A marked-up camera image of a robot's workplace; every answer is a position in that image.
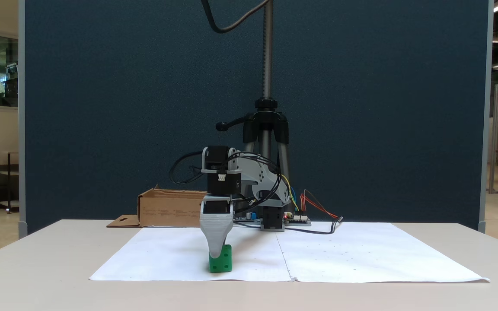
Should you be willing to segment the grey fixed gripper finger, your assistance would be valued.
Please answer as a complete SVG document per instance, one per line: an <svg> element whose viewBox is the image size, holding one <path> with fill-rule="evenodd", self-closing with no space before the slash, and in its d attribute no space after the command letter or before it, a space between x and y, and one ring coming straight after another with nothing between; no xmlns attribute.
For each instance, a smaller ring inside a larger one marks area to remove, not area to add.
<svg viewBox="0 0 498 311"><path fill-rule="evenodd" d="M200 228L207 240L210 257L218 258L233 228L233 217L200 217Z"/></svg>

